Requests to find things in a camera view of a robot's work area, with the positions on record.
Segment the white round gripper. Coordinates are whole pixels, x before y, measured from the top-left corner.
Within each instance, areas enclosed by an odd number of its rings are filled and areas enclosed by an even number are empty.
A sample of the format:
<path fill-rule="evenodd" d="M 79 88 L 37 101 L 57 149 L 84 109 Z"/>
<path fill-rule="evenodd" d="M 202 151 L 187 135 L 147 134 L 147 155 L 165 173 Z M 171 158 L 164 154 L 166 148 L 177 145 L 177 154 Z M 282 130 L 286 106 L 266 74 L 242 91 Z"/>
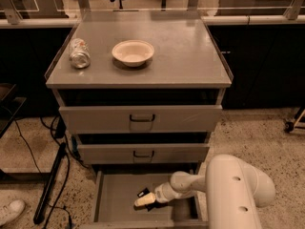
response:
<path fill-rule="evenodd" d="M 147 195 L 138 198 L 134 202 L 135 207 L 142 207 L 145 205 L 153 204 L 155 201 L 159 203 L 167 203 L 174 199 L 189 198 L 190 192 L 180 193 L 176 192 L 169 182 L 165 182 L 154 189 L 154 193 L 148 193 Z"/>

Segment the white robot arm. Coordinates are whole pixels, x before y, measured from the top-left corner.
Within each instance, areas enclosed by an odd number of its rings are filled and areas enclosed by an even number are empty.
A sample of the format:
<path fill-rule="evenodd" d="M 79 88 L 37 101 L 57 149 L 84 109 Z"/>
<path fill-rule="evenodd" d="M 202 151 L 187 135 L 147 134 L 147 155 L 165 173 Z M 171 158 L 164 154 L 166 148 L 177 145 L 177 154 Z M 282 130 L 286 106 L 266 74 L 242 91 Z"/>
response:
<path fill-rule="evenodd" d="M 178 171 L 134 205 L 167 203 L 206 194 L 209 229 L 262 229 L 257 210 L 275 199 L 275 184 L 261 170 L 236 156 L 214 156 L 206 173 L 191 175 Z"/>

